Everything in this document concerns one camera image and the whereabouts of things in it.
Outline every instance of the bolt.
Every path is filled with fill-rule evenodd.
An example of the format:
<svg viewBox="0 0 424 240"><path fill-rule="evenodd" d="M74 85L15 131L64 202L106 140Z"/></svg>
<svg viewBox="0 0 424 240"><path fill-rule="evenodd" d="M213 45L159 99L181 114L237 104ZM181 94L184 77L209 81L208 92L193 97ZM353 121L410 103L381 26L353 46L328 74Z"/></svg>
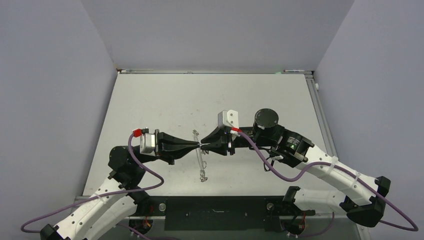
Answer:
<svg viewBox="0 0 424 240"><path fill-rule="evenodd" d="M165 209L167 209L167 205L165 203L159 204L159 211L163 212Z"/></svg>
<svg viewBox="0 0 424 240"><path fill-rule="evenodd" d="M266 209L271 210L274 207L274 204L271 202L266 205Z"/></svg>

